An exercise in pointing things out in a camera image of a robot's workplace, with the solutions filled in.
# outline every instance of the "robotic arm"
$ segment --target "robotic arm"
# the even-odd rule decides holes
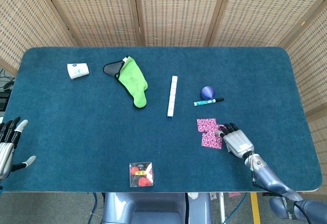
[[[15,150],[20,139],[20,135],[28,121],[23,120],[18,126],[20,117],[5,123],[0,123],[0,181],[8,177],[10,172],[23,169],[31,165],[36,156],[31,156],[27,161],[20,164],[12,164]]]
[[[270,207],[279,218],[327,224],[327,205],[314,200],[304,200],[300,194],[281,181],[259,154],[254,153],[252,142],[235,124],[224,126],[222,131],[216,131],[216,134],[223,137],[230,153],[244,159],[245,165],[251,170],[253,186],[276,195],[270,199]],[[256,178],[263,186],[256,183]]]

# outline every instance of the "pink fabric square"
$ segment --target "pink fabric square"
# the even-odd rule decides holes
[[[229,197],[241,196],[241,193],[240,193],[240,192],[229,192],[229,193],[228,193],[228,196],[229,196]]]
[[[215,118],[200,118],[197,124],[199,132],[206,132],[202,134],[201,145],[221,149],[223,139],[216,135],[216,131],[223,125],[218,125]]]

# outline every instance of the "white paper cup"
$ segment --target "white paper cup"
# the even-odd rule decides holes
[[[88,67],[86,63],[67,64],[69,77],[73,80],[78,77],[88,75]]]

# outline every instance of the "purple ball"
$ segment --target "purple ball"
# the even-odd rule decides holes
[[[205,100],[211,100],[215,96],[215,90],[211,86],[205,86],[201,90],[201,97]]]

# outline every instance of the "teal marker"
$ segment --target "teal marker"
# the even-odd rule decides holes
[[[210,104],[210,103],[217,103],[217,102],[222,102],[224,100],[224,98],[215,98],[212,100],[207,100],[207,101],[199,101],[199,102],[194,102],[194,107],[196,106],[200,106],[200,105],[206,105],[206,104]]]

